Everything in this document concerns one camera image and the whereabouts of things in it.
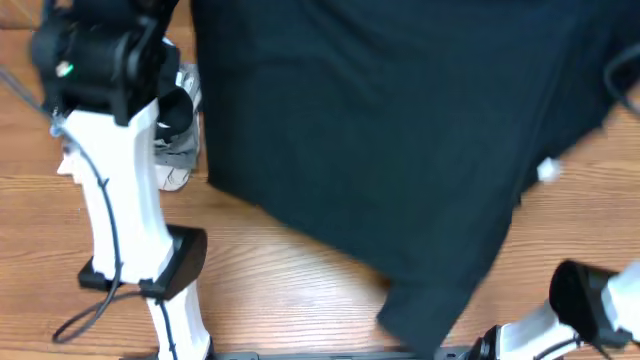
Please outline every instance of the wood grain surface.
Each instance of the wood grain surface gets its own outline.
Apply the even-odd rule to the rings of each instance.
[[[193,59],[187,9],[180,6],[170,35]],[[29,36],[1,32],[0,64],[40,94],[27,57]],[[155,332],[139,300],[113,305],[69,345],[50,342],[63,321],[103,296],[76,284],[92,253],[91,229],[80,188],[56,175],[60,160],[60,144],[47,124],[0,86],[0,360],[111,360],[153,351]],[[557,182],[524,197],[490,276],[446,344],[470,343],[494,324],[533,310],[565,258],[616,270],[640,259],[640,121],[614,111],[606,131],[585,139],[564,160]],[[218,351],[398,345],[375,322],[385,298],[380,276],[211,188],[205,167],[201,159],[187,187],[163,193],[161,200],[168,222],[203,227],[209,235],[199,295]],[[600,357],[584,349],[569,358]],[[640,353],[616,358],[638,359]]]

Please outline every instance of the dark cloth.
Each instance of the dark cloth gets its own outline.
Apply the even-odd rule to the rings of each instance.
[[[638,3],[193,0],[209,181],[389,277],[379,321],[428,358],[601,125]]]

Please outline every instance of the garment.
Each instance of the garment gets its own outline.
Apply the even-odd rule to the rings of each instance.
[[[637,0],[193,0],[192,13],[211,184],[389,277],[379,321],[424,358],[537,166],[601,125],[606,62],[640,41]]]

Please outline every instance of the wooden floor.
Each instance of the wooden floor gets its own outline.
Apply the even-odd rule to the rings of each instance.
[[[171,36],[192,58],[187,25],[173,26]],[[0,63],[39,92],[28,38],[24,31],[1,32]],[[60,159],[45,122],[0,86],[0,360],[112,360],[150,352],[155,333],[138,300],[114,305],[72,344],[50,342],[63,321],[102,297],[76,284],[92,253],[91,230],[80,188],[56,175]],[[617,270],[640,259],[640,121],[614,112],[606,132],[565,160],[557,182],[524,198],[491,275],[447,344],[470,343],[538,306],[565,258]],[[209,234],[199,291],[218,351],[373,351],[396,344],[375,323],[385,297],[379,276],[209,187],[205,166],[200,161],[183,191],[162,194],[162,206],[169,222]],[[639,357],[633,351],[616,358]],[[590,349],[570,356],[599,358]]]

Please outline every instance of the black fabric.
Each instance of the black fabric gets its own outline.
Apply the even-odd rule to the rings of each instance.
[[[427,358],[540,160],[601,125],[638,3],[193,0],[209,180],[389,277]]]

